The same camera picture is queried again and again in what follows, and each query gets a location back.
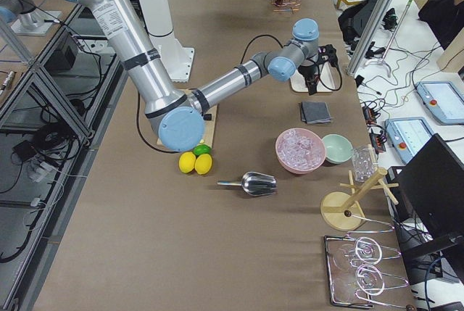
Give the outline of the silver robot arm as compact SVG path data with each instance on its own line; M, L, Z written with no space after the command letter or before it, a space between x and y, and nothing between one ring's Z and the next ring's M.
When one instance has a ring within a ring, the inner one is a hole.
M33 0L1 0L1 19L19 36L45 36L51 27Z
M76 2L91 10L145 101L152 130L172 152L188 151L200 142L205 130L203 114L210 107L266 75L286 81L305 61L318 55L318 24L303 18L294 24L292 38L282 49L255 54L248 62L186 94L173 85L129 0Z

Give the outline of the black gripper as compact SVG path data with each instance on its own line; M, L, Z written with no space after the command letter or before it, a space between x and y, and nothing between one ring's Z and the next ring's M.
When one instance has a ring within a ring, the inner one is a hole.
M320 78L320 68L317 60L306 59L299 66L299 73L307 83L308 94L318 92L318 80Z

